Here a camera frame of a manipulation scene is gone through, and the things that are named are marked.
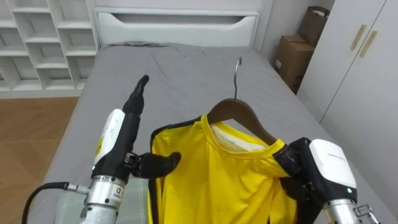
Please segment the wooden floor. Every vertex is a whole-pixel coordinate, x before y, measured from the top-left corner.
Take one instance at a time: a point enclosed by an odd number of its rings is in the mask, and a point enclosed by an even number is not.
[[[0,219],[21,222],[41,183],[78,98],[0,100]]]

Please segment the sticker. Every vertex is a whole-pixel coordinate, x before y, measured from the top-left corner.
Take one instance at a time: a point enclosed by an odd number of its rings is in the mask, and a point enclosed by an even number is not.
[[[122,202],[123,188],[119,185],[114,185],[111,192],[111,199]]]
[[[98,156],[98,154],[101,152],[101,146],[102,146],[103,139],[104,139],[104,137],[101,137],[98,141],[97,150],[95,151],[95,156]]]
[[[280,69],[280,67],[282,66],[282,63],[279,60],[276,60],[275,65],[277,68]]]

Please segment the yellow shirt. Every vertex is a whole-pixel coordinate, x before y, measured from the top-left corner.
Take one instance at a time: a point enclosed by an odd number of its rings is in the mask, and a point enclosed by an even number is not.
[[[209,125],[206,115],[152,134],[152,153],[181,153],[166,178],[149,181],[150,224],[294,223],[296,201],[279,178],[273,158],[285,145],[268,146],[232,127]]]

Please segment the clothes hanger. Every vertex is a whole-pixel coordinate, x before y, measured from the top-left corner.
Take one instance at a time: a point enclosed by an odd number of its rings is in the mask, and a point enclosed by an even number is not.
[[[238,91],[236,77],[241,64],[242,58],[239,58],[239,60],[236,62],[234,74],[234,98],[228,98],[217,103],[207,114],[207,120],[209,124],[214,124],[217,122],[233,119],[244,126],[247,130],[252,132],[259,139],[264,141],[266,144],[272,145],[276,142],[276,139],[261,126],[261,123],[253,109],[244,101],[236,99],[236,94]]]

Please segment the gold handle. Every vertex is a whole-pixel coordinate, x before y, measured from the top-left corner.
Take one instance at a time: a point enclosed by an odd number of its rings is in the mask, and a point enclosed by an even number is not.
[[[372,44],[372,42],[373,42],[373,40],[374,40],[376,34],[377,34],[377,31],[375,31],[375,30],[372,31],[371,35],[370,35],[369,38],[368,38],[368,41],[366,41],[366,44],[365,44],[365,46],[363,47],[363,49],[362,49],[362,51],[361,51],[361,53],[360,53],[359,56],[361,56],[361,57],[364,57],[364,56],[365,56],[366,52],[367,52],[368,49],[369,49],[369,46]]]
[[[351,50],[354,50],[356,48],[356,45],[358,44],[358,41],[362,37],[363,32],[365,31],[366,25],[361,25],[361,28],[359,28],[358,33],[356,34],[356,37],[354,39],[353,44],[351,44]]]

